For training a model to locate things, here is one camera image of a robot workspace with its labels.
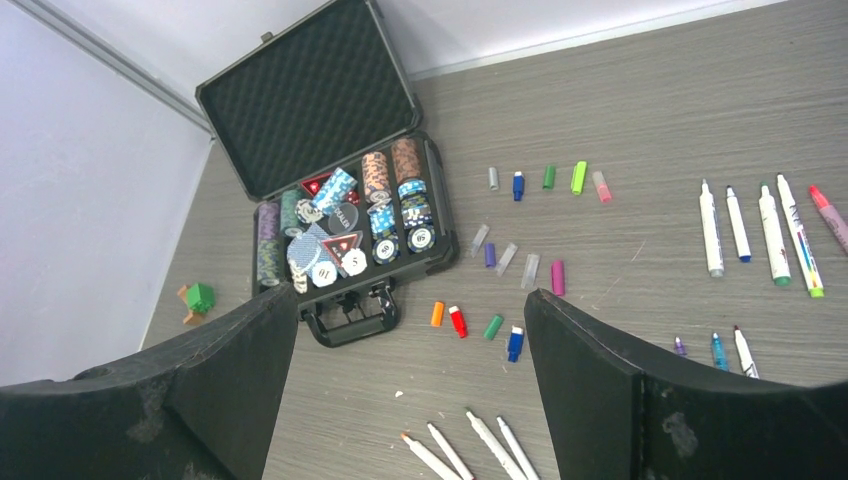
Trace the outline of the lime green pen cap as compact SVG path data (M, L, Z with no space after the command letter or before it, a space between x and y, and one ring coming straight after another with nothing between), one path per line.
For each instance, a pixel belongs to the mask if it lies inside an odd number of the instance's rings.
M588 170L588 163L585 160L578 161L573 168L570 189L573 195L579 196L582 194L585 178Z

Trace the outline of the lime green cap marker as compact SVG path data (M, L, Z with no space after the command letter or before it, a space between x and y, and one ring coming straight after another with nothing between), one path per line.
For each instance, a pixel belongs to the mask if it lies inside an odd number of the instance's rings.
M776 186L808 294L811 298L823 298L825 296L823 281L810 248L797 202L782 173L776 175Z

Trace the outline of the green cap white marker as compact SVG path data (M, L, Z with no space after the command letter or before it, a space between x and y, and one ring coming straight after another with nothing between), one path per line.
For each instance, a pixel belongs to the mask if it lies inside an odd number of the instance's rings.
M766 182L760 183L758 206L772 281L776 286L789 286L791 284L791 273L787 252L783 242L775 199Z

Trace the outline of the pink marker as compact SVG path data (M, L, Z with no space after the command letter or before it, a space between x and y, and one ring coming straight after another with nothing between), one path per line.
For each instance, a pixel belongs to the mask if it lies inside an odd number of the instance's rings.
M837 208L816 185L810 185L808 187L808 192L825 224L830 229L844 253L847 253L847 224L845 220Z

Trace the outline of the small orange pen cap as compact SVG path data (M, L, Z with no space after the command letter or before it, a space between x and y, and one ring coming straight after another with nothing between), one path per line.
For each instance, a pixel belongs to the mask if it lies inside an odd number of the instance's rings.
M443 322L445 304L441 301L436 301L431 312L430 325L432 327L441 327Z

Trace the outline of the blue cap white marker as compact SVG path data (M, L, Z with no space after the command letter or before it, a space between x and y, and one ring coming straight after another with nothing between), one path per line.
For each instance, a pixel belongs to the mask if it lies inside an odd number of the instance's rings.
M752 252L742 217L741 207L735 190L731 185L726 186L726 205L737 257L742 263L750 263L752 260Z

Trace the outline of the small dark blue pen cap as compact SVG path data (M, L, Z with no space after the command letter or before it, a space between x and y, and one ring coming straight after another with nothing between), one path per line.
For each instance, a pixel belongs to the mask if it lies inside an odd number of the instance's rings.
M507 360L510 363L516 363L519 360L523 350L524 339L524 329L519 326L512 326L506 348Z

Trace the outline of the small red pen cap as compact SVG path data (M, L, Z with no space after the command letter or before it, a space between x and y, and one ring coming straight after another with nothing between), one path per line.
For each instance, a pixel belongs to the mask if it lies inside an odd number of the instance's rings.
M451 306L449 309L450 318L455 331L460 338L468 336L467 323L462 310L458 306Z

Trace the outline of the dark purple marker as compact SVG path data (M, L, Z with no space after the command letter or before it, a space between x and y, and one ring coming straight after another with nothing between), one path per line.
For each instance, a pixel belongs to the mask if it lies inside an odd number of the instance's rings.
M682 356L682 357L686 357L686 356L687 356L687 349L686 349L686 346L684 345L684 343L683 343L682 339L681 339L679 336L676 336L676 337L674 338L674 345L673 345L673 348L674 348L675 353L676 353L678 356Z

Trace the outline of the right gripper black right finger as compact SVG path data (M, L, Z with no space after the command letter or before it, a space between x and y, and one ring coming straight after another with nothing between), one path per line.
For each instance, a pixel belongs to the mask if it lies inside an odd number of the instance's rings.
M752 379L526 299L530 353L564 479L843 479L847 386Z

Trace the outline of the small magenta pen cap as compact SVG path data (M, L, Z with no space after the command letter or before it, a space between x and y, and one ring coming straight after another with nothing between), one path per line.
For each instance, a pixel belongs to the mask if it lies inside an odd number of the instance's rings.
M551 264L550 278L553 293L557 296L564 296L566 293L566 272L563 260L558 259Z

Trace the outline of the orange cap white marker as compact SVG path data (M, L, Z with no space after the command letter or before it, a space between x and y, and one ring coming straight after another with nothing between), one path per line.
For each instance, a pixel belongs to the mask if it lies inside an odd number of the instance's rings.
M461 480L461 477L421 442L406 433L400 435L409 450L442 480Z

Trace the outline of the small purple pen cap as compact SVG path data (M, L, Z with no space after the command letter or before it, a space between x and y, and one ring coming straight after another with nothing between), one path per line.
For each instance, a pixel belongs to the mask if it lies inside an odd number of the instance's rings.
M484 265L486 268L493 269L497 264L496 246L494 243L487 242L484 245Z

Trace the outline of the small pink pen cap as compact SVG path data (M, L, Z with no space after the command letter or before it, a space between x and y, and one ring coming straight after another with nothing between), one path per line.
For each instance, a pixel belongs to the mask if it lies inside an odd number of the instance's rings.
M612 201L612 194L609 185L602 171L594 171L592 173L592 181L595 186L596 193L601 203L609 203Z

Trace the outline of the light blue marker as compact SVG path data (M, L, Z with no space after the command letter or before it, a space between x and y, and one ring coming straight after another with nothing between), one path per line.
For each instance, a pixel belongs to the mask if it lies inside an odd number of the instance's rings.
M727 361L725 349L723 346L723 342L717 332L713 332L711 334L710 348L712 352L714 367L722 371L728 371L729 364Z

